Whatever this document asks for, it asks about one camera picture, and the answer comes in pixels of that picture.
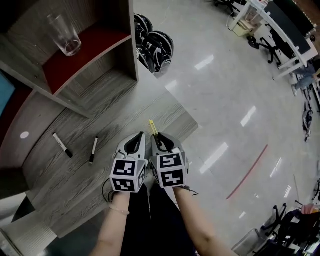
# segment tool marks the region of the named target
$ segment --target helmet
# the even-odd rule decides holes
[[[167,69],[171,64],[171,58],[169,57],[169,55],[162,56],[162,59],[163,61],[160,67],[160,71]]]
[[[145,30],[143,30],[141,24],[135,23],[134,27],[135,27],[135,43],[137,45],[141,45],[143,39],[146,38],[148,34]]]
[[[164,50],[162,55],[168,54],[170,58],[174,56],[175,46],[170,36],[161,31],[152,31],[149,33],[149,37],[155,39],[162,45],[162,49]]]
[[[154,30],[151,21],[141,14],[134,15],[134,23],[140,24],[142,30],[146,31],[147,34]]]
[[[136,45],[137,59],[153,74],[155,73],[155,64],[149,50],[141,44]]]
[[[161,44],[153,38],[147,36],[146,38],[143,38],[142,45],[151,53],[154,62],[154,71],[158,73],[164,61]]]

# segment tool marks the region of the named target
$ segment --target red shelf surface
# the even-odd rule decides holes
[[[19,81],[14,83],[15,90],[0,116],[0,146],[14,121],[17,113],[32,92],[32,89]]]
[[[67,57],[59,50],[42,66],[51,92],[55,94],[86,64],[100,54],[107,53],[109,48],[129,36],[130,34],[101,24],[95,24],[83,31],[79,35],[82,46],[76,55]]]

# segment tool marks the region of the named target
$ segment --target white marker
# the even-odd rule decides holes
[[[53,137],[55,138],[56,142],[59,143],[63,151],[68,155],[68,157],[72,158],[72,153],[66,148],[66,146],[62,143],[62,141],[59,139],[58,135],[56,133],[53,133]]]
[[[94,163],[95,151],[96,151],[97,142],[98,142],[98,137],[95,137],[94,144],[93,144],[93,149],[92,149],[92,153],[91,153],[90,160],[89,160],[89,163],[90,163],[90,164],[93,164],[93,163]]]

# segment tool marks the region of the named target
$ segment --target drinking glass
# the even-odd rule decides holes
[[[48,32],[55,44],[66,56],[75,55],[81,48],[81,41],[65,13],[50,14]]]

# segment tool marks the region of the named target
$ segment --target black pants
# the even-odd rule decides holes
[[[195,256],[179,209],[166,191],[155,184],[142,185],[130,196],[121,256]]]

